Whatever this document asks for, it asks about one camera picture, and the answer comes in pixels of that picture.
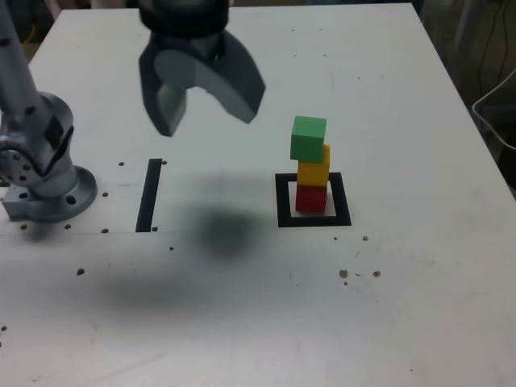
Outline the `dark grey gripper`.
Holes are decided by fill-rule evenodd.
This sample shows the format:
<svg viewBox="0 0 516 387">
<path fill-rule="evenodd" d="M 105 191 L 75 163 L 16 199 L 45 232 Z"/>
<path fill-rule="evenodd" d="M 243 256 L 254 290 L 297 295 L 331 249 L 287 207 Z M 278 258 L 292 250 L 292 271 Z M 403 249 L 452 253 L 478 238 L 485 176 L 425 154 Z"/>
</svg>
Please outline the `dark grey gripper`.
<svg viewBox="0 0 516 387">
<path fill-rule="evenodd" d="M 189 89 L 201 88 L 244 123 L 257 115 L 265 84 L 249 51 L 228 31 L 198 38 L 152 33 L 139 57 L 145 110 L 157 131 L 176 132 Z"/>
</svg>

